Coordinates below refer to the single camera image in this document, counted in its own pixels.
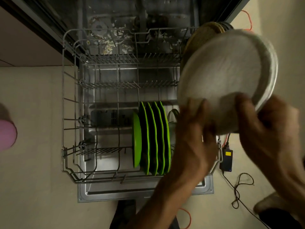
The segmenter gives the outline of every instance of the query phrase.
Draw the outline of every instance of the dishwasher rack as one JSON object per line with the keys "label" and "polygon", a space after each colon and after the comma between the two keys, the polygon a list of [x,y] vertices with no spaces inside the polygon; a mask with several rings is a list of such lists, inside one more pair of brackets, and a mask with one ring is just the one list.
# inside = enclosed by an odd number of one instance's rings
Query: dishwasher rack
{"label": "dishwasher rack", "polygon": [[[75,183],[145,182],[132,164],[130,114],[140,101],[162,101],[167,113],[177,108],[179,65],[187,28],[75,29],[63,38],[62,171]],[[65,38],[75,32],[73,45]],[[74,56],[74,73],[64,66],[65,53]],[[171,137],[174,140],[174,123]],[[222,161],[219,152],[209,174]]]}

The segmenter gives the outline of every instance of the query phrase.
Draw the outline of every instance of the pink object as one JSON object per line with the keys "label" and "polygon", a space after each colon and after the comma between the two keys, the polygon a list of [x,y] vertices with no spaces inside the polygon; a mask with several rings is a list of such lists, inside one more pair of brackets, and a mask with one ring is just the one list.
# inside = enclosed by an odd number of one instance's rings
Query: pink object
{"label": "pink object", "polygon": [[0,120],[0,151],[10,148],[16,141],[17,129],[13,123]]}

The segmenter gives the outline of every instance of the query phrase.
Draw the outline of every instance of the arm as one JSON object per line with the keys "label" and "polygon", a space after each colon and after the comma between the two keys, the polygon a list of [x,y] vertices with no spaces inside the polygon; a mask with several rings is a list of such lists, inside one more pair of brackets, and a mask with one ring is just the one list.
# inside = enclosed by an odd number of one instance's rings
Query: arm
{"label": "arm", "polygon": [[257,114],[251,100],[243,94],[236,98],[236,111],[242,147],[305,228],[299,111],[272,96]]}
{"label": "arm", "polygon": [[195,116],[189,110],[191,102],[187,107],[180,107],[171,170],[160,180],[147,204],[129,222],[129,229],[167,229],[192,190],[212,168],[218,147],[213,127],[206,122],[208,102],[202,102]]}

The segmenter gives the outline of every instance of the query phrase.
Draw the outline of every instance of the dishwasher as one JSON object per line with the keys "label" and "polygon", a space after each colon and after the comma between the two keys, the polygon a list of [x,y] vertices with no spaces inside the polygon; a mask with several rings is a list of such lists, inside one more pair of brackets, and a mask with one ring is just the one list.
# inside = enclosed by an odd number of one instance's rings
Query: dishwasher
{"label": "dishwasher", "polygon": [[[186,42],[205,22],[231,22],[248,1],[4,2],[11,14],[62,52],[62,171],[77,184],[78,202],[152,195],[162,175],[145,175],[133,167],[132,114],[140,102],[161,101],[174,153],[175,117],[170,112],[178,109]],[[67,59],[74,72],[65,66]],[[222,161],[219,137],[215,140],[219,153],[214,166],[192,194],[214,193],[212,174]]]}

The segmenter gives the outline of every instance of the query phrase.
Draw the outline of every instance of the floor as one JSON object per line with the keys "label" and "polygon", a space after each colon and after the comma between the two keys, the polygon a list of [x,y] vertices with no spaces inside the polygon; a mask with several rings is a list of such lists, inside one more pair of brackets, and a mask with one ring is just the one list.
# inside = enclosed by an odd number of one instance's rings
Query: floor
{"label": "floor", "polygon": [[[253,31],[268,37],[278,52],[275,92],[300,108],[301,116],[305,109],[299,98],[304,96],[304,7],[305,0],[251,0],[244,8],[251,15]],[[249,28],[246,13],[241,12],[232,25]],[[2,227],[109,228],[117,202],[78,204],[76,185],[61,172],[61,67],[0,68],[0,83],[0,103],[18,129],[15,145],[0,153]],[[235,183],[241,172],[252,175],[255,185],[239,189],[241,200],[252,209],[273,189],[245,155],[238,135],[231,135],[230,147],[234,159],[227,178]],[[183,205],[191,213],[191,229],[265,228],[243,206],[232,208],[233,190],[219,170],[214,173],[214,189],[214,194],[191,196]],[[181,228],[188,225],[185,212],[179,211],[177,218]]]}

